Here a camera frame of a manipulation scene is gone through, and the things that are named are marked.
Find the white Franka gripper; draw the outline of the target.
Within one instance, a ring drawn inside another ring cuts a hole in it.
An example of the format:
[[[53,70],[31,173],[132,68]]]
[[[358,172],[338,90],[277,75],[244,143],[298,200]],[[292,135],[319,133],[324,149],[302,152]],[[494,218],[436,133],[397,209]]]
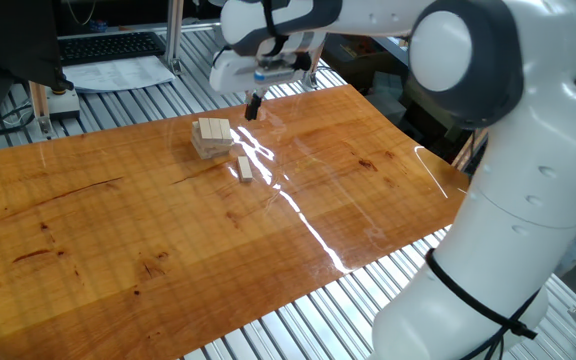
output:
[[[268,89],[268,84],[255,80],[258,69],[256,56],[241,56],[234,50],[222,48],[214,58],[209,76],[210,86],[218,93],[233,93]],[[245,119],[255,120],[265,96],[264,91],[256,91],[246,102]]]

